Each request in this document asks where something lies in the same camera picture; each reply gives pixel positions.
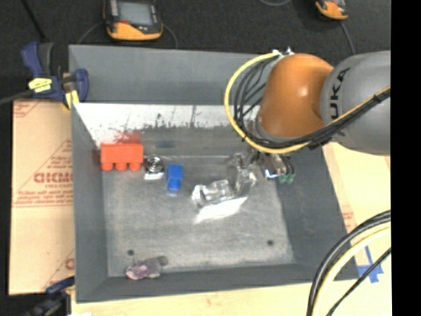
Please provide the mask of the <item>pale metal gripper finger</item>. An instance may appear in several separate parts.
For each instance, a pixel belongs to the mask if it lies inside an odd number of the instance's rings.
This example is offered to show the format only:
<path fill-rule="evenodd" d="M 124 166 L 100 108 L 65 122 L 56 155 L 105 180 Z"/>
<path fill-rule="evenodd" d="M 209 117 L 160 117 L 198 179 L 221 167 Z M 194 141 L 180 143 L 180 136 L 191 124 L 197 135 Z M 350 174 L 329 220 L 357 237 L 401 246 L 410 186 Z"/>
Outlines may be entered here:
<path fill-rule="evenodd" d="M 228 176 L 249 176 L 250 168 L 243 160 L 242 153 L 235 153 L 227 160 Z"/>
<path fill-rule="evenodd" d="M 241 171 L 237 174 L 234 182 L 234 192 L 236 196 L 248 196 L 251 188 L 257 183 L 257 178 L 253 171 Z"/>

